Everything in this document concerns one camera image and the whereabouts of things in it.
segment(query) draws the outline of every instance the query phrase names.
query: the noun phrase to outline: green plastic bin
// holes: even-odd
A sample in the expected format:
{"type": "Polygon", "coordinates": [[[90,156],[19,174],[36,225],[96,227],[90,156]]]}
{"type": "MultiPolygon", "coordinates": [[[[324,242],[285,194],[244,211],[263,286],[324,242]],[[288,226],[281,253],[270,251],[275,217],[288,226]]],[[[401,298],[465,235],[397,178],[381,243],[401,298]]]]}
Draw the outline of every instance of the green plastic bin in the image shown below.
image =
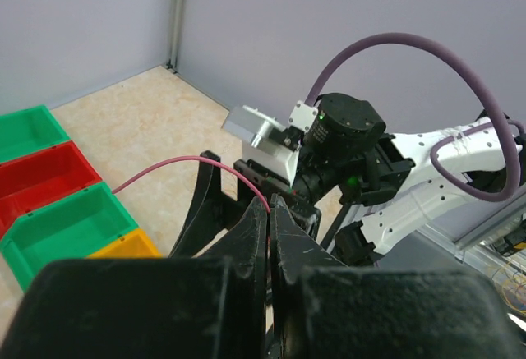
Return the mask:
{"type": "Polygon", "coordinates": [[[0,116],[0,163],[68,140],[45,106],[0,116]]]}
{"type": "Polygon", "coordinates": [[[101,182],[17,219],[0,252],[26,290],[49,262],[84,258],[138,228],[101,182]]]}

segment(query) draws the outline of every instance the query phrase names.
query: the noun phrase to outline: pink wire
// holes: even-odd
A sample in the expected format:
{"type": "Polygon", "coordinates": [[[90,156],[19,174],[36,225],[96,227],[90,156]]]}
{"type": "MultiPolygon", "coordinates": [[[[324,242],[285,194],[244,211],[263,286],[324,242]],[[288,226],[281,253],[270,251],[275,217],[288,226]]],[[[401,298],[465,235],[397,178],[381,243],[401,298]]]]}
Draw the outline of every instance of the pink wire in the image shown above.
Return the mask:
{"type": "Polygon", "coordinates": [[[216,162],[215,160],[205,158],[203,156],[178,156],[177,158],[170,158],[166,159],[162,162],[158,162],[156,164],[153,164],[152,166],[145,168],[140,173],[136,174],[132,178],[130,178],[128,181],[124,182],[121,186],[118,186],[115,188],[112,193],[119,193],[127,186],[131,185],[133,182],[137,181],[139,178],[145,176],[146,174],[153,172],[157,168],[162,168],[163,166],[166,166],[167,164],[176,163],[176,162],[182,162],[184,160],[197,160],[199,162],[211,164],[212,166],[215,166],[217,168],[222,168],[223,170],[226,170],[229,173],[232,173],[234,176],[239,178],[241,181],[243,181],[247,186],[256,194],[257,197],[260,198],[260,200],[263,202],[263,205],[265,206],[266,212],[270,213],[270,207],[269,203],[266,201],[266,198],[263,196],[261,192],[258,191],[258,189],[252,184],[250,181],[248,181],[240,172],[234,170],[233,168],[230,168],[226,164],[222,164],[220,162],[216,162]]]}

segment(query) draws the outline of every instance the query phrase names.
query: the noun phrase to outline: red plastic bin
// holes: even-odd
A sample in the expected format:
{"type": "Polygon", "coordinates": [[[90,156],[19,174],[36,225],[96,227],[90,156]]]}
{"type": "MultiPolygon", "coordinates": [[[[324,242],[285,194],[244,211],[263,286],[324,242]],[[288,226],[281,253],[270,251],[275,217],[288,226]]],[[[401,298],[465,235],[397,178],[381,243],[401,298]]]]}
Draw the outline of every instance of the red plastic bin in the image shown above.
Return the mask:
{"type": "Polygon", "coordinates": [[[0,238],[21,215],[100,181],[72,141],[0,164],[0,238]]]}

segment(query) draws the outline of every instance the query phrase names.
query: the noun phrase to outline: plastic storage bin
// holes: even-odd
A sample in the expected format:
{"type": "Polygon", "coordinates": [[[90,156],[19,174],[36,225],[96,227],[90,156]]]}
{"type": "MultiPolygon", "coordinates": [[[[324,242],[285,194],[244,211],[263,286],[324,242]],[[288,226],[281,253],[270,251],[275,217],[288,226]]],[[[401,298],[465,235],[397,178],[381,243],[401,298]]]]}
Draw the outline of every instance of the plastic storage bin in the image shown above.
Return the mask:
{"type": "Polygon", "coordinates": [[[159,250],[141,228],[90,255],[90,258],[159,258],[159,250]]]}
{"type": "Polygon", "coordinates": [[[0,117],[0,163],[68,141],[45,106],[0,117]]]}
{"type": "Polygon", "coordinates": [[[17,219],[0,252],[23,290],[49,262],[87,257],[137,228],[101,182],[17,219]]]}
{"type": "Polygon", "coordinates": [[[71,141],[0,164],[0,238],[21,215],[100,181],[71,141]]]}

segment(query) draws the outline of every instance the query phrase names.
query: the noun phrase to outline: green led light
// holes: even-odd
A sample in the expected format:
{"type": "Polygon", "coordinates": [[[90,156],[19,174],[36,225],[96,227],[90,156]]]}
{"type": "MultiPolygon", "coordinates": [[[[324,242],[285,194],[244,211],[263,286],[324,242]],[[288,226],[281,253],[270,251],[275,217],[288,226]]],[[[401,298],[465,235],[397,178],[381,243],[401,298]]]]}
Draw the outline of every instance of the green led light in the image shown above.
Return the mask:
{"type": "Polygon", "coordinates": [[[358,178],[356,176],[351,176],[347,180],[347,185],[349,185],[349,186],[358,186],[359,185],[358,178]]]}

